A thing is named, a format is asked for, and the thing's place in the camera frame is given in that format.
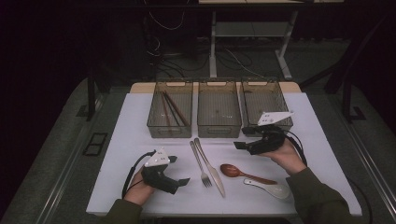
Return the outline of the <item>metal fork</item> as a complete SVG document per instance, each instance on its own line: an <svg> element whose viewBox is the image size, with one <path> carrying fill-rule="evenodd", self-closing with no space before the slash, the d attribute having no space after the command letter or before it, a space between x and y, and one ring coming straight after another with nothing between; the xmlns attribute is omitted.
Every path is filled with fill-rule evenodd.
<svg viewBox="0 0 396 224"><path fill-rule="evenodd" d="M194 144L193 141L190 141L190 145L191 145L191 150L192 150L192 152L194 154L194 157L197 160L198 166L199 166L199 168L201 170L201 180L202 180L204 186L206 188L209 188L209 187L212 186L212 183L211 183L208 175L205 173L205 171L203 169L203 165L202 165L201 160L200 160L200 158L198 156L198 151L197 151L196 145Z"/></svg>

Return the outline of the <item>metal floor rail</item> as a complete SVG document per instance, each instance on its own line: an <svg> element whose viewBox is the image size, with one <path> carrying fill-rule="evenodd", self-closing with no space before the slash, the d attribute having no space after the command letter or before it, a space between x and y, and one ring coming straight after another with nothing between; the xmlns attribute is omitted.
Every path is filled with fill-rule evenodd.
<svg viewBox="0 0 396 224"><path fill-rule="evenodd" d="M94 97L95 112L89 116L89 102L82 96L72 95L55 122L49 136L35 160L40 196L35 224L49 224L53 214L71 183L73 173L78 168L78 160L88 141L107 95L100 93Z"/></svg>
<svg viewBox="0 0 396 224"><path fill-rule="evenodd" d="M359 163L396 220L396 136L381 122L343 120L343 125Z"/></svg>

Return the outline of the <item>brown wooden spoon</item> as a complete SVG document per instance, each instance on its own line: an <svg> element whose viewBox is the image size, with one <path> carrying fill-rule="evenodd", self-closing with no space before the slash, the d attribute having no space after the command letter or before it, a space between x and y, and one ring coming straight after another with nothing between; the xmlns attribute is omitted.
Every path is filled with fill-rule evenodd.
<svg viewBox="0 0 396 224"><path fill-rule="evenodd" d="M266 185L275 185L276 184L276 181L274 181L274 180L258 177L258 176L255 176L255 175L246 174L246 173L242 172L240 169L238 169L236 166L234 166L232 164L228 164L228 163L222 164L220 166L220 170L221 170L221 172L224 175L226 175L228 177L243 176L243 177L247 177L247 178L253 179L253 180L255 180L255 181L259 182L259 183L263 183L263 184L266 184Z"/></svg>

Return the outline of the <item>white metal desk frame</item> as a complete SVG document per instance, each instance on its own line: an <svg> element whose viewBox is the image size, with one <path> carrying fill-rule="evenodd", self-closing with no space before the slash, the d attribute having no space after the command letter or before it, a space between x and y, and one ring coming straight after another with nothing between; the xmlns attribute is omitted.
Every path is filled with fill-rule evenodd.
<svg viewBox="0 0 396 224"><path fill-rule="evenodd" d="M256 6L268 7L270 5L280 6L321 6L325 4L343 3L344 0L198 0L202 6L220 5L222 7L232 6ZM294 9L287 21L266 21L251 22L250 27L244 27L246 22L219 22L217 21L217 12L212 11L211 19L211 36L210 36L210 54L209 54L209 72L211 77L217 76L217 56L216 56L216 38L217 37L281 37L282 46L275 50L276 59L280 67L283 78L291 80L288 63L285 61L285 53L291 39L294 24L298 17L298 10Z"/></svg>

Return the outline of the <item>metal table knife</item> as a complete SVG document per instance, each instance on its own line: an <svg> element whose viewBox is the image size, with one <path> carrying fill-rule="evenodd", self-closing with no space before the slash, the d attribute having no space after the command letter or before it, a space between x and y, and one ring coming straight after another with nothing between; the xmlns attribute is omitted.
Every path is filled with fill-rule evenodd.
<svg viewBox="0 0 396 224"><path fill-rule="evenodd" d="M198 152L200 153L201 157L203 158L207 170L209 171L209 173L211 174L212 178L214 179L214 181L215 181L215 183L216 183L216 186L218 187L218 190L219 190L221 196L222 196L222 197L225 197L225 189L224 189L223 183L222 183L222 181L221 181L221 179L220 179L220 177L219 177L219 173L218 173L218 171L210 164L208 158L206 157L206 155L205 155L205 153L204 153L204 151L203 151L203 149L202 149L200 140L199 140L198 138L195 138L195 139L193 140L193 142L194 142L194 144L197 146L197 150L198 150Z"/></svg>

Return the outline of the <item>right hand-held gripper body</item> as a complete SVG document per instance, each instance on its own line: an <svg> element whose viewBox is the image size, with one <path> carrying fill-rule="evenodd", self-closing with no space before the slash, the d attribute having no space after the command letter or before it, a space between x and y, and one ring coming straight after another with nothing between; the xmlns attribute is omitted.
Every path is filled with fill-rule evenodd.
<svg viewBox="0 0 396 224"><path fill-rule="evenodd" d="M284 130L276 123L287 119L293 115L293 112L263 112L260 116L257 125L249 127L249 133L259 133L262 136L261 140L249 143L247 151L251 155L258 155L265 152L275 151L284 143L286 135Z"/></svg>

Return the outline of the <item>white table mat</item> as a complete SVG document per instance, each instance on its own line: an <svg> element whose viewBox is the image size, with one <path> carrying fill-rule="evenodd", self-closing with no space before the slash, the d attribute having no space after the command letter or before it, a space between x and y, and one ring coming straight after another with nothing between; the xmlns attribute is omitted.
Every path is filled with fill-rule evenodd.
<svg viewBox="0 0 396 224"><path fill-rule="evenodd" d="M145 153L164 149L177 156L165 173L173 179L186 178L189 183L170 194L156 191L146 202L146 217L287 217L295 215L291 197L279 200L263 189L245 184L243 178L224 176L225 188L205 187L190 141L187 138L153 138L147 119L152 96L130 93L126 96L115 130L97 177L87 213L105 215L121 196L129 171ZM337 190L347 201L352 215L361 214L361 206L349 186L317 116L303 93L288 93L288 107L293 111L292 132L301 140L309 168L318 179Z"/></svg>

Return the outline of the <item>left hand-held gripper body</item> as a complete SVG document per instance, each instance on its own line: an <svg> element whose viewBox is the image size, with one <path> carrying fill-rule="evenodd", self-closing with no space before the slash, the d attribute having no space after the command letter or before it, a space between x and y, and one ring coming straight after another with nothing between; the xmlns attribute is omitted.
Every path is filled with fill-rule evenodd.
<svg viewBox="0 0 396 224"><path fill-rule="evenodd" d="M169 164L169 155L162 147L155 150L153 155L144 163L143 176L144 182L155 189L162 190L171 194L175 194L179 188L178 182L164 174Z"/></svg>

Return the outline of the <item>person's left hand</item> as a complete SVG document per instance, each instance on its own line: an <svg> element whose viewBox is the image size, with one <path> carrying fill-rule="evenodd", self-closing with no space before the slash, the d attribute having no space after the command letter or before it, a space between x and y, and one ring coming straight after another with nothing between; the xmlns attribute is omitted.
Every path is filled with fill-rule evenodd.
<svg viewBox="0 0 396 224"><path fill-rule="evenodd" d="M147 185L143 181L143 177L141 175L141 170L139 170L133 177L131 186L128 188L126 194L123 196L123 199L143 206L149 197L153 194L155 188Z"/></svg>

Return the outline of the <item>black metal stand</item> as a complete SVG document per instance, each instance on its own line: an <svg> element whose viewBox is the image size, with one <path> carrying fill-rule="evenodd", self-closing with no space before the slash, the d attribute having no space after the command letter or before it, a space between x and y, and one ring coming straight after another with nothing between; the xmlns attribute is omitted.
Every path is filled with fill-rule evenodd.
<svg viewBox="0 0 396 224"><path fill-rule="evenodd" d="M93 116L95 115L96 112L96 107L97 107L97 92L99 92L99 89L97 88L97 85L95 83L95 78L93 71L90 70L87 75L87 104L82 105L78 112L77 112L77 117L82 117L85 118L87 121L91 121Z"/></svg>
<svg viewBox="0 0 396 224"><path fill-rule="evenodd" d="M352 104L352 81L347 78L343 84L343 101L342 101L342 114L348 123L354 120L366 120L358 106Z"/></svg>

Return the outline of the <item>black floor outlet frame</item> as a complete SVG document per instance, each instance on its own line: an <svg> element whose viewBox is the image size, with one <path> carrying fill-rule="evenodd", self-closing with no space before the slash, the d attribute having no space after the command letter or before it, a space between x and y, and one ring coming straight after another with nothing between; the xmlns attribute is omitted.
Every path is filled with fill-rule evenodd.
<svg viewBox="0 0 396 224"><path fill-rule="evenodd" d="M82 154L84 156L99 156L106 142L107 133L93 133Z"/></svg>

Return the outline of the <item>person's right hand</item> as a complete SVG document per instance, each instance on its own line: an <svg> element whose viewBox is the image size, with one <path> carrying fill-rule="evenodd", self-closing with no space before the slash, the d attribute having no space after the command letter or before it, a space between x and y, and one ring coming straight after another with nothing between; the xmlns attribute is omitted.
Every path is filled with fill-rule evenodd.
<svg viewBox="0 0 396 224"><path fill-rule="evenodd" d="M270 158L282 167L288 175L295 175L306 168L306 165L296 152L294 145L288 139L284 141L284 144L279 149L262 153L262 156Z"/></svg>

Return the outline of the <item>white ceramic spoon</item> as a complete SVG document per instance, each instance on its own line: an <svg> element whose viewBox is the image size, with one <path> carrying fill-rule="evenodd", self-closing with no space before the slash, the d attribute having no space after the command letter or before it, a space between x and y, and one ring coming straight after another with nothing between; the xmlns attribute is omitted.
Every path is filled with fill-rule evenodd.
<svg viewBox="0 0 396 224"><path fill-rule="evenodd" d="M281 184L268 185L248 178L244 180L244 184L264 189L270 195L280 200L285 200L290 196L290 189Z"/></svg>

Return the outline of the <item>black slanted stand leg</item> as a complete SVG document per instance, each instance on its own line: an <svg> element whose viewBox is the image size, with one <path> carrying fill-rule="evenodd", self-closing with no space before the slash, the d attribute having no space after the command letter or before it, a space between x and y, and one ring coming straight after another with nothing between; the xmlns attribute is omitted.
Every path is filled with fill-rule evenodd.
<svg viewBox="0 0 396 224"><path fill-rule="evenodd" d="M301 82L299 84L300 89L303 90L320 79L329 77L324 90L327 93L337 92L345 78L348 76L351 66L357 61L359 55L386 17L387 14L383 15L380 19L371 19L371 25L367 22L361 21L361 27L363 30L352 38L346 52L340 60L313 77Z"/></svg>

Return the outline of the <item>transparent grey plastic bin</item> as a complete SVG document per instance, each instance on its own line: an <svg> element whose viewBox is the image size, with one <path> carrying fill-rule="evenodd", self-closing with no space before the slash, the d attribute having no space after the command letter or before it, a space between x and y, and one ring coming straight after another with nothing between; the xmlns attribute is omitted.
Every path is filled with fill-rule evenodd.
<svg viewBox="0 0 396 224"><path fill-rule="evenodd" d="M198 136L237 138L242 126L236 83L230 79L209 79L199 83Z"/></svg>
<svg viewBox="0 0 396 224"><path fill-rule="evenodd" d="M263 112L289 111L280 85L273 78L243 77L239 96L243 128L256 126ZM260 134L246 136L259 137Z"/></svg>
<svg viewBox="0 0 396 224"><path fill-rule="evenodd" d="M166 91L170 95L192 126L193 83L186 79L163 79L159 80L155 85L148 114L147 126L151 136L153 138L190 138L191 126L184 126L182 121L180 122L181 126L177 126L168 105L166 106L170 119L170 127L166 127L161 91Z"/></svg>

